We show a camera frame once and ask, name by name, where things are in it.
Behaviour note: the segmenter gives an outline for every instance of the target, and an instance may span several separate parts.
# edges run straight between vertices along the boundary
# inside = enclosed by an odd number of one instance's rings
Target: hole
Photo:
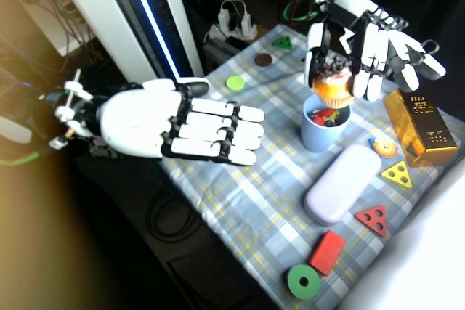
[[[301,286],[304,286],[304,287],[305,287],[305,286],[308,285],[308,279],[307,279],[306,277],[301,277],[300,280],[299,280],[299,282],[300,282],[300,285],[301,285]]]

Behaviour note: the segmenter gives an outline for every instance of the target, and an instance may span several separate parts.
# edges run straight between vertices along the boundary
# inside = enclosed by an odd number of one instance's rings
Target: checkered fabric
[[[292,50],[272,43],[289,35]],[[236,100],[265,111],[265,134],[256,151],[253,166],[239,167],[195,160],[165,158],[163,168],[270,297],[283,309],[333,309],[362,276],[386,241],[399,229],[419,198],[444,171],[444,167],[409,168],[413,189],[404,189],[376,176],[338,224],[330,229],[345,240],[332,272],[322,277],[318,295],[300,301],[289,293],[286,273],[296,264],[307,263],[318,238],[328,230],[304,212],[303,199],[309,188],[349,144],[364,144],[372,136],[388,136],[397,141],[381,100],[358,100],[352,106],[352,120],[335,144],[313,154],[300,139],[303,101],[311,95],[302,78],[307,39],[284,25],[227,61],[208,76],[212,84],[205,98]],[[258,53],[272,56],[272,64],[262,68],[254,63]],[[246,81],[243,91],[225,86],[231,75]],[[383,97],[395,85],[384,82]],[[460,144],[465,124],[442,114]],[[404,160],[402,151],[384,159],[382,168]],[[354,213],[384,205],[387,210],[386,238],[372,233],[354,218]]]

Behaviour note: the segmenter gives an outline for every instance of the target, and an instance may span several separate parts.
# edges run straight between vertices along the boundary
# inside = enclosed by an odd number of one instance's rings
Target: blue cup
[[[302,108],[301,136],[304,146],[310,152],[322,152],[328,149],[328,147],[338,139],[349,123],[352,113],[350,106],[338,110],[340,114],[337,121],[339,123],[334,127],[320,126],[310,119],[309,115],[312,111],[326,108],[328,107],[321,102],[321,99],[318,98],[316,94],[308,97],[304,102],[304,107]]]

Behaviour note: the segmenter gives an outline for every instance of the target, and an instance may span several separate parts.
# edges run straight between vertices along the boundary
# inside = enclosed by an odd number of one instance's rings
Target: red triangle
[[[376,206],[369,210],[359,212],[355,214],[355,218],[364,223],[364,225],[373,230],[379,236],[386,236],[387,220],[384,206]]]

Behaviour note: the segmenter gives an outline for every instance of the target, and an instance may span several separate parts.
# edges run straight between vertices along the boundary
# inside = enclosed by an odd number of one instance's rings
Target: red rectangular block
[[[321,274],[328,275],[334,263],[336,263],[336,259],[341,253],[344,243],[346,243],[346,240],[335,232],[328,230],[313,253],[312,258],[310,258],[310,266]]]

